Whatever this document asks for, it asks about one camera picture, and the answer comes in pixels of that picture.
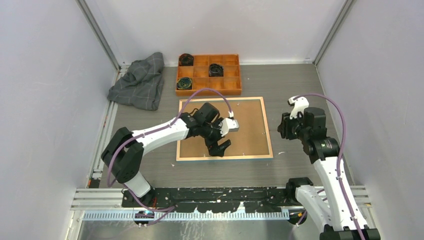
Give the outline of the blue picture frame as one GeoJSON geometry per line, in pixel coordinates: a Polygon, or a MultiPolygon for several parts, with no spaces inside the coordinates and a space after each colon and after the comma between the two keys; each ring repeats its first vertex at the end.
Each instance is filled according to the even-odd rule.
{"type": "Polygon", "coordinates": [[[239,130],[229,132],[219,144],[226,140],[231,145],[226,148],[223,157],[210,156],[204,139],[200,136],[191,137],[177,142],[176,161],[230,161],[271,159],[273,150],[268,127],[264,98],[256,97],[229,97],[228,102],[239,123],[239,130]]]}

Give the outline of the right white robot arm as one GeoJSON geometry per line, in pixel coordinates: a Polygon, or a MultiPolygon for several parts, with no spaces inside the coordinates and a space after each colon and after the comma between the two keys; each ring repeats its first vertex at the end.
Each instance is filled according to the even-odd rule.
{"type": "Polygon", "coordinates": [[[327,135],[325,111],[307,107],[295,114],[284,112],[277,131],[282,139],[300,140],[323,185],[319,195],[308,177],[290,178],[285,198],[291,205],[301,204],[320,230],[321,240],[379,240],[376,228],[362,215],[348,181],[344,162],[338,159],[341,147],[327,135]]]}

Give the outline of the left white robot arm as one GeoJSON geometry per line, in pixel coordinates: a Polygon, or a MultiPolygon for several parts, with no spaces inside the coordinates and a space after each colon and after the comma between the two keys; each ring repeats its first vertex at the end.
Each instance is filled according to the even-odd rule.
{"type": "Polygon", "coordinates": [[[154,197],[150,183],[140,172],[144,155],[172,142],[202,137],[211,157],[223,157],[231,141],[218,142],[238,130],[239,123],[232,111],[223,118],[216,107],[206,102],[199,109],[181,112],[168,122],[151,128],[135,131],[120,128],[103,150],[101,159],[108,167],[108,175],[131,190],[136,203],[148,207],[154,197]]]}

